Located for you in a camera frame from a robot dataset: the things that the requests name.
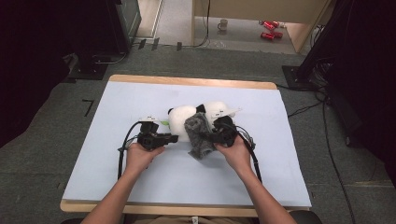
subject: person's left hand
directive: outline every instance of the person's left hand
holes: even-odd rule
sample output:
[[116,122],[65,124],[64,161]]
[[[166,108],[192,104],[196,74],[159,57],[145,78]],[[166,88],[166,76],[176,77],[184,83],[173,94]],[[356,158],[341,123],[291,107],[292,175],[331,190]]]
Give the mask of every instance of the person's left hand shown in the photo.
[[127,150],[126,167],[124,173],[142,173],[154,158],[165,150],[165,147],[157,147],[152,151],[147,151],[142,145],[132,143]]

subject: red object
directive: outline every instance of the red object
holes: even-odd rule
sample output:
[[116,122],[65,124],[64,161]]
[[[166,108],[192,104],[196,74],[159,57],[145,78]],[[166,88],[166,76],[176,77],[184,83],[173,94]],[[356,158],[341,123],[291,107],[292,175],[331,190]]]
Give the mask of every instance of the red object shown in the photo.
[[269,21],[275,28],[279,27],[279,22],[277,21]]
[[282,38],[283,36],[283,33],[280,32],[272,32],[271,34],[274,35],[275,38]]
[[273,40],[274,39],[274,35],[273,34],[267,34],[265,32],[262,32],[262,38],[264,39],[269,39],[269,40]]
[[270,31],[275,30],[275,26],[269,21],[263,22],[262,25]]

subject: hand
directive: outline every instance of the hand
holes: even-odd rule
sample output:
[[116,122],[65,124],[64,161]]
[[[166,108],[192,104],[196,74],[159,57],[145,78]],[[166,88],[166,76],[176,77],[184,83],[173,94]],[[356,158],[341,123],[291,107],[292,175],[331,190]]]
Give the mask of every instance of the hand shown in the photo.
[[237,135],[231,147],[215,144],[216,149],[221,152],[228,164],[233,167],[237,174],[250,172],[250,154],[244,144],[244,140]]
[[127,151],[125,172],[142,173],[149,167],[154,158],[165,150],[165,147],[157,147],[152,151],[147,151],[142,145],[132,143]]

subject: gray fabric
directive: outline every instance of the gray fabric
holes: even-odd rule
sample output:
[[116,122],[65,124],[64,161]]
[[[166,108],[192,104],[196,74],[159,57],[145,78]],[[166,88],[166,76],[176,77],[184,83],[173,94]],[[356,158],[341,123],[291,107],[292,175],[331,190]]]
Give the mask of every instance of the gray fabric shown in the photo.
[[196,113],[184,122],[184,128],[189,135],[192,150],[189,152],[195,159],[201,160],[210,152],[216,150],[213,143],[201,136],[201,133],[211,133],[204,113]]

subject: person's right hand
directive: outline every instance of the person's right hand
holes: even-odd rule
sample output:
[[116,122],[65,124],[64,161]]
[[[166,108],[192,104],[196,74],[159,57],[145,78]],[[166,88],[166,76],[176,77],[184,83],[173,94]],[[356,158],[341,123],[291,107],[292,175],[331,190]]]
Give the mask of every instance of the person's right hand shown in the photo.
[[252,171],[250,166],[250,154],[244,144],[244,140],[237,135],[231,147],[222,144],[215,144],[216,149],[221,152],[228,164],[241,175],[244,172]]

